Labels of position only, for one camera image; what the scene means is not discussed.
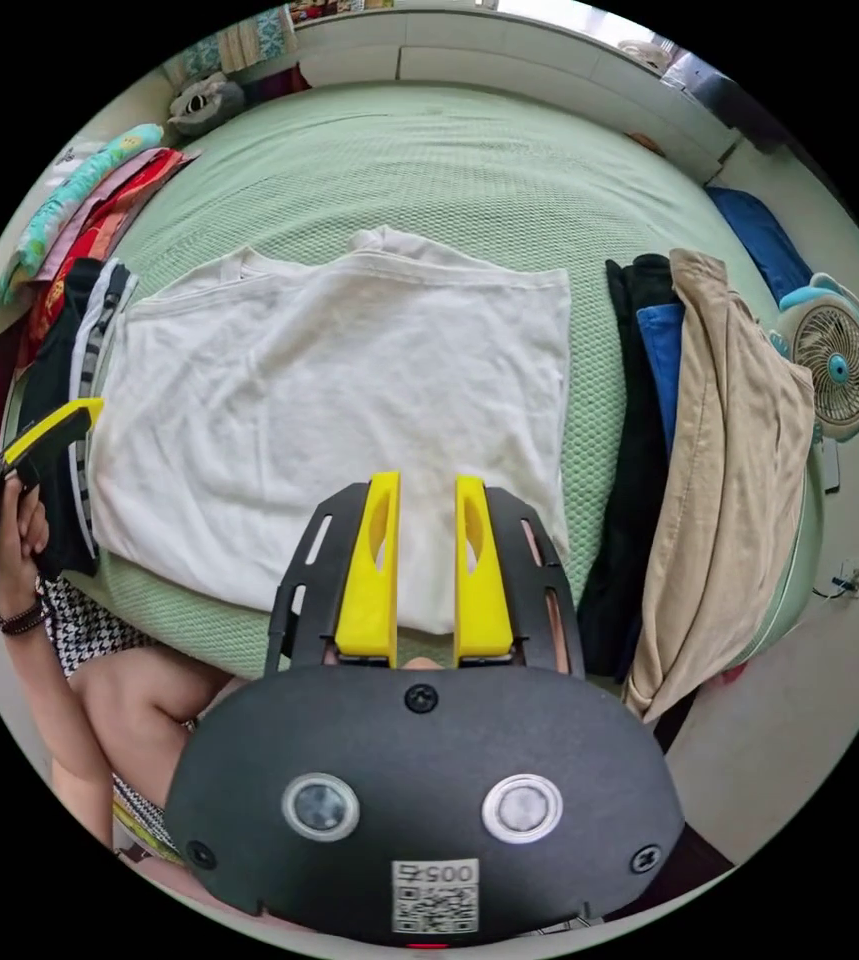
black gripper frame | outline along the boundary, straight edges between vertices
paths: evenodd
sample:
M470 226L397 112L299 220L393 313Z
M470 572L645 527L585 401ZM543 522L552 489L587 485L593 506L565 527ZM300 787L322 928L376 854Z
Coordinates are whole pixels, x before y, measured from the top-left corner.
M327 649L335 645L346 580L368 495L369 483L353 483L316 507L276 590L269 618L266 674L279 671L280 656L288 657L289 669L317 667L323 663ZM316 539L327 518L329 527L310 563ZM305 593L300 612L296 614L292 607L300 587ZM389 665L385 657L340 656L339 662Z
M460 667L518 663L556 670L556 647L547 599L555 597L570 676L585 678L576 608L559 554L536 510L501 487L486 487L489 523L499 557L502 589L512 626L514 655L464 658ZM538 560L526 536L529 527Z

fan grille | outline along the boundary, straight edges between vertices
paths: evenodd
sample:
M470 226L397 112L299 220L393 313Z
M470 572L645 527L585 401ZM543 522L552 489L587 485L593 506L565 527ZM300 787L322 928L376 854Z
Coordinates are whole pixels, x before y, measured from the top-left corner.
M841 427L859 422L859 324L838 307L820 305L803 318L793 343L796 363L812 371L816 413L826 423ZM833 354L849 365L846 383L829 375Z

desk fan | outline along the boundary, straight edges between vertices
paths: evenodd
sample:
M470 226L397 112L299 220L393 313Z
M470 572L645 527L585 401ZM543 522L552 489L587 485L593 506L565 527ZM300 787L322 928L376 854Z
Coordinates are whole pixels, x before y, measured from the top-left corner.
M825 273L779 302L769 337L789 361L812 372L814 440L845 443L859 433L859 300Z

hand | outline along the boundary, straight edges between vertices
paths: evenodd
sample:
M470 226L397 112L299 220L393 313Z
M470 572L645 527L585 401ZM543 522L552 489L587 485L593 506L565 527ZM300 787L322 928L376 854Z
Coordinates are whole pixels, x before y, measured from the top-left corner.
M38 570L32 558L49 542L46 508L39 488L23 496L22 481L10 475L0 498L0 616L16 617L36 602Z

power outlet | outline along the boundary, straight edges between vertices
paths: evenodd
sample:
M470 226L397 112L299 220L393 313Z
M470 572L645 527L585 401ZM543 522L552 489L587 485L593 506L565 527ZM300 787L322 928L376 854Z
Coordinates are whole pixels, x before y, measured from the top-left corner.
M839 579L843 583L851 583L854 585L854 589L849 592L848 596L853 600L857 600L859 598L859 557L842 561L842 567L839 570Z

